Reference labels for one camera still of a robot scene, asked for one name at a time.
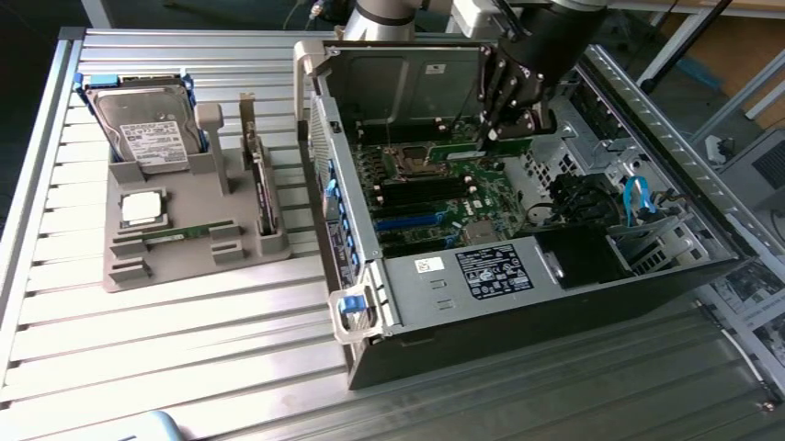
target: white label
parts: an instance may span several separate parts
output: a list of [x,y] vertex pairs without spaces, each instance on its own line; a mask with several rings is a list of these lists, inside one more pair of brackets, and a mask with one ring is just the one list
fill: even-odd
[[177,121],[149,122],[121,126],[134,159],[141,165],[161,165],[187,161],[186,145]]
[[485,155],[486,155],[486,151],[480,150],[480,151],[472,151],[472,152],[452,153],[446,156],[446,159],[452,161],[454,159],[480,158]]
[[442,257],[432,257],[430,259],[416,260],[416,268],[418,273],[429,273],[430,271],[440,271],[445,269],[445,262],[442,262]]
[[426,75],[440,75],[446,71],[446,64],[429,64],[426,66]]

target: blue latch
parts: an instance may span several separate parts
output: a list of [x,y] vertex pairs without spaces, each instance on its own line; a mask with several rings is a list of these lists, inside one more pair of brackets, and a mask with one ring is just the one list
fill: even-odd
[[366,298],[364,296],[346,296],[340,299],[340,312],[342,314],[362,312],[368,308]]
[[328,182],[328,188],[325,189],[325,194],[328,196],[334,195],[338,184],[340,182],[336,179],[330,179],[330,182]]

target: black cable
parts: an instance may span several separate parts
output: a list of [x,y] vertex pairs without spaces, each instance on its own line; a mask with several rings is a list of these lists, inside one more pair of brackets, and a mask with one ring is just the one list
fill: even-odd
[[783,237],[783,233],[780,232],[780,227],[778,226],[778,220],[775,219],[775,217],[775,210],[772,210],[772,228],[775,229],[775,232],[778,233],[780,240],[785,243],[785,237]]
[[464,103],[461,104],[461,108],[458,109],[458,114],[456,115],[456,118],[453,118],[453,124],[450,125],[450,131],[453,131],[456,129],[456,125],[458,124],[458,121],[461,120],[461,117],[464,116],[464,110],[466,110],[466,105],[469,104],[469,98],[472,98],[472,95],[476,92],[476,88],[477,88],[477,82],[473,82],[472,88],[469,89],[469,93],[466,94],[466,97],[464,98]]
[[627,62],[627,66],[625,66],[627,71],[629,71],[629,68],[633,65],[633,63],[636,62],[639,55],[641,55],[643,50],[645,48],[648,48],[649,45],[652,44],[652,42],[655,41],[657,34],[660,33],[660,31],[663,30],[663,27],[665,26],[665,22],[668,21],[668,17],[672,16],[672,12],[673,12],[673,9],[676,8],[676,5],[679,5],[679,1],[680,0],[673,0],[672,7],[668,8],[668,11],[665,12],[665,16],[660,20],[660,23],[657,23],[657,26],[655,26],[652,28],[652,30],[649,31],[649,35],[644,38],[643,45],[639,47],[639,50],[636,51],[636,53],[633,53],[632,58]]

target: gray plastic holder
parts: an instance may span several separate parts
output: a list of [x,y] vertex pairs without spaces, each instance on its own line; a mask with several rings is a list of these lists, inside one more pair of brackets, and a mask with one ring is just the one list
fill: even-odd
[[[105,279],[110,292],[142,288],[246,266],[288,259],[293,253],[281,216],[278,190],[270,180],[270,207],[276,219],[274,234],[260,234],[260,194],[254,173],[241,149],[221,149],[218,128],[223,126],[215,105],[198,106],[198,124],[210,136],[211,152],[190,154],[189,171],[145,175],[135,162],[110,164],[107,219],[105,228]],[[270,155],[264,147],[270,167]],[[222,164],[223,174],[217,165]],[[139,192],[162,196],[162,213],[155,222],[127,226],[122,221],[121,200]],[[226,222],[194,236],[190,228]],[[153,232],[174,232],[143,237]]]

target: hard disk drive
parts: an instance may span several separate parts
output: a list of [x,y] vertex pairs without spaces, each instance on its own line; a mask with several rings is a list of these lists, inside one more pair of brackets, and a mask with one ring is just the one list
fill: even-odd
[[206,150],[190,89],[181,75],[93,75],[90,85],[78,88],[113,145],[114,162],[137,161],[146,174],[189,169],[187,155]]

